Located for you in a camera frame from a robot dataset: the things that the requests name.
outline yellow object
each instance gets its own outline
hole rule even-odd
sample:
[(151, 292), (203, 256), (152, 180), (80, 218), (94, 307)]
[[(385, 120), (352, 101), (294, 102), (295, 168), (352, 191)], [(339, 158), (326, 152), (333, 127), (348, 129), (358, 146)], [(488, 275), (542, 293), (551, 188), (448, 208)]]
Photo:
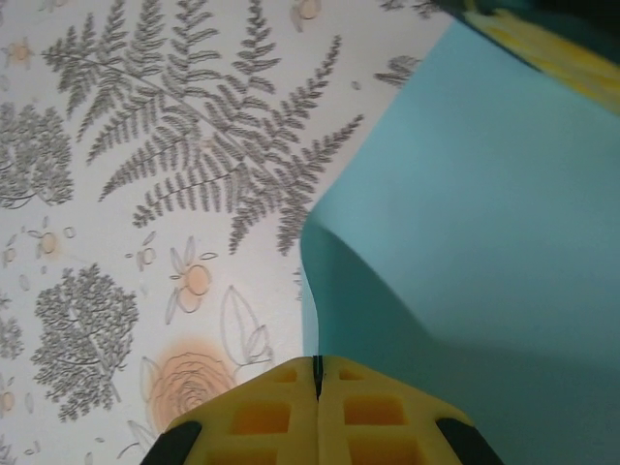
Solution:
[(436, 421), (473, 425), (465, 414), (345, 358), (323, 361), (319, 399), (303, 357), (176, 419), (168, 431), (201, 424), (184, 465), (461, 465)]
[(179, 417), (202, 431), (185, 465), (316, 464), (312, 358), (296, 358)]
[(620, 114), (620, 67), (507, 10), (481, 15), (467, 0), (463, 15), (473, 27), (572, 90)]

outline black rubber corner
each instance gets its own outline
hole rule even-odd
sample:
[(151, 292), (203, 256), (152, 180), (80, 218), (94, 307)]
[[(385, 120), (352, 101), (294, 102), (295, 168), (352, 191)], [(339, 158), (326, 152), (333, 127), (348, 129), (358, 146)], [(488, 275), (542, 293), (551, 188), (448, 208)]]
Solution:
[(201, 434), (202, 425), (186, 421), (160, 435), (140, 465), (183, 465)]
[(437, 426), (463, 465), (504, 465), (478, 429), (456, 418), (441, 418)]

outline fern leaf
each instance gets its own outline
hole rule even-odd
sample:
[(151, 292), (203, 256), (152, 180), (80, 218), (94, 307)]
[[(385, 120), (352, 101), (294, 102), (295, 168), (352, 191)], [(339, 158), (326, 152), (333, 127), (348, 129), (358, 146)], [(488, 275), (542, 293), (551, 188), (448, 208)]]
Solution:
[(58, 39), (53, 46), (50, 46), (41, 55), (46, 65), (58, 73), (67, 63), (67, 56), (64, 54), (65, 44), (62, 39)]
[(125, 52), (125, 70), (137, 78), (158, 75), (163, 71), (164, 56), (158, 50), (166, 39), (160, 0), (143, 0), (136, 31)]
[(299, 143), (299, 131), (305, 125), (298, 119), (309, 117), (309, 109), (317, 106), (316, 101), (323, 96), (323, 88), (328, 85), (327, 78), (333, 72), (333, 67), (338, 60), (342, 41), (339, 36), (334, 37), (329, 52), (325, 60), (314, 75), (307, 79), (305, 86), (299, 86), (291, 92), (288, 100), (280, 102), (281, 110), (273, 109), (270, 112), (270, 120), (263, 119), (263, 127), (269, 134), (269, 142), (266, 144), (265, 151), (271, 152), (272, 149), (289, 155), (291, 153), (291, 143)]
[(322, 140), (313, 140), (310, 148), (301, 150), (302, 157), (294, 155), (291, 157), (292, 163), (283, 164), (289, 179), (285, 187), (287, 192), (293, 193), (298, 202), (300, 199), (303, 199), (302, 204), (310, 202), (304, 193), (314, 193), (313, 184), (318, 179), (315, 173), (325, 170), (324, 165), (332, 161), (333, 155), (353, 136), (362, 120), (363, 115), (359, 114), (331, 135), (325, 136)]
[(420, 61), (413, 56), (395, 56), (387, 63), (392, 73), (375, 73), (375, 79), (400, 88), (409, 80)]
[(197, 162), (197, 165), (199, 167), (199, 171), (201, 172), (201, 174), (204, 173), (204, 175), (202, 176), (203, 180), (207, 179), (207, 175), (206, 175), (206, 169), (204, 168), (204, 166), (202, 164), (206, 165), (206, 167), (213, 174), (214, 177), (218, 177), (219, 178), (219, 177), (222, 177), (222, 175), (223, 175), (222, 169), (217, 164), (217, 161), (215, 160), (215, 158), (211, 157), (209, 155), (210, 154), (207, 153), (207, 152), (202, 152), (201, 153), (201, 158)]
[(308, 209), (295, 197), (284, 198), (278, 226), (278, 251), (287, 255), (301, 234), (301, 228), (308, 216)]
[(176, 170), (179, 155), (182, 156), (184, 169), (192, 155), (196, 156), (193, 152), (197, 148), (193, 142), (201, 137), (198, 120), (179, 106), (164, 108), (164, 112), (162, 122), (173, 121), (174, 124), (156, 128), (144, 147), (134, 152), (108, 180), (100, 201), (115, 190), (139, 179), (155, 176), (159, 171)]
[(124, 9), (125, 0), (114, 0), (110, 7), (104, 33), (95, 51), (97, 61), (104, 65), (115, 64), (112, 62), (115, 52), (127, 45), (124, 41), (127, 31), (122, 30), (125, 24)]
[(84, 22), (79, 44), (76, 53), (82, 60), (77, 61), (76, 70), (69, 89), (69, 103), (67, 105), (67, 116), (71, 117), (74, 110), (86, 102), (96, 77), (99, 72), (97, 65), (92, 61), (83, 60), (95, 51), (95, 25), (93, 15), (88, 15)]
[(204, 89), (190, 86), (190, 82), (219, 79), (219, 73), (208, 69), (194, 69), (194, 65), (207, 60), (221, 58), (215, 50), (201, 49), (192, 51), (192, 47), (201, 44), (219, 32), (213, 28), (201, 29), (205, 21), (212, 17), (212, 13), (204, 9), (206, 1), (179, 1), (177, 5), (181, 12), (176, 15), (179, 26), (174, 26), (172, 32), (173, 53), (168, 55), (168, 64), (163, 76), (166, 89), (178, 100), (186, 97), (206, 98)]
[(60, 71), (60, 80), (58, 81), (58, 91), (60, 93), (69, 90), (71, 83), (74, 81), (76, 71), (78, 70), (78, 62), (73, 59), (73, 55), (78, 52), (78, 33), (75, 26), (71, 26), (67, 30), (67, 36), (64, 41), (59, 41), (55, 55), (50, 52), (49, 56), (59, 56), (62, 59), (56, 61), (58, 71)]
[(251, 0), (249, 11), (249, 38), (241, 41), (242, 50), (237, 53), (239, 60), (232, 62), (241, 78), (234, 74), (225, 75), (223, 82), (217, 86), (218, 92), (206, 94), (210, 102), (205, 102), (204, 105), (209, 118), (222, 133), (266, 146), (265, 137), (258, 131), (262, 126), (261, 119), (252, 112), (269, 111), (269, 105), (264, 100), (249, 95), (249, 92), (275, 92), (274, 85), (268, 79), (257, 76), (257, 73), (275, 66), (280, 62), (280, 58), (266, 57), (275, 49), (275, 44), (265, 42), (271, 30), (266, 26), (261, 1)]
[(239, 200), (236, 215), (232, 218), (232, 232), (229, 251), (234, 254), (245, 236), (254, 225), (269, 213), (280, 207), (281, 191), (270, 176), (254, 172), (258, 186), (251, 189)]
[(241, 151), (236, 145), (230, 143), (228, 140), (224, 139), (217, 133), (215, 134), (213, 140), (218, 146), (222, 147), (222, 150), (224, 150), (227, 155), (232, 157), (234, 160), (239, 162), (243, 160), (243, 151)]
[(125, 96), (132, 91), (132, 83), (122, 73), (114, 69), (106, 69), (102, 72), (99, 90), (77, 132), (77, 141), (82, 140), (84, 133), (95, 121), (115, 109), (117, 105), (125, 101)]
[(155, 184), (153, 190), (146, 193), (145, 205), (137, 206), (134, 225), (143, 228), (157, 216), (163, 216), (165, 211), (173, 211), (177, 207), (191, 208), (192, 204), (198, 206), (196, 199), (201, 201), (203, 211), (220, 211), (223, 192), (225, 207), (232, 211), (237, 204), (236, 194), (244, 190), (241, 183), (248, 177), (246, 172), (246, 166), (241, 163), (221, 177), (206, 178), (204, 171), (196, 175), (193, 169), (167, 177), (163, 183)]
[(123, 108), (110, 118), (109, 123), (95, 138), (86, 163), (90, 165), (96, 158), (123, 141), (137, 139), (140, 136), (140, 122), (142, 129), (149, 132), (157, 120), (161, 92), (151, 87), (136, 86), (134, 95), (129, 97)]
[(224, 168), (225, 171), (230, 171), (233, 169), (231, 161), (227, 156), (226, 150), (224, 150), (221, 145), (217, 143), (212, 144), (211, 153), (215, 156), (215, 159)]

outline light blue sheet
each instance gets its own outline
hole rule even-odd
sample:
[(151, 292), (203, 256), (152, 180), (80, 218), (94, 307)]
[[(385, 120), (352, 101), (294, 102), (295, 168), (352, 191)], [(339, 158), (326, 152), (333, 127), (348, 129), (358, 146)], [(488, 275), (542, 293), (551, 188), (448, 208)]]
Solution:
[(446, 399), (507, 465), (618, 463), (620, 118), (455, 24), (301, 248), (308, 355)]

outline wallpaper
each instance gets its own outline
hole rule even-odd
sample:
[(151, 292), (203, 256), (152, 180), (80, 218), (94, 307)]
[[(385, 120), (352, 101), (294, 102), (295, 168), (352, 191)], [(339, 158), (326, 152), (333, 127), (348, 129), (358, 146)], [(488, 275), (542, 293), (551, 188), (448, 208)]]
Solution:
[(301, 355), (305, 217), (448, 24), (419, 0), (0, 0), (0, 465), (140, 463)]

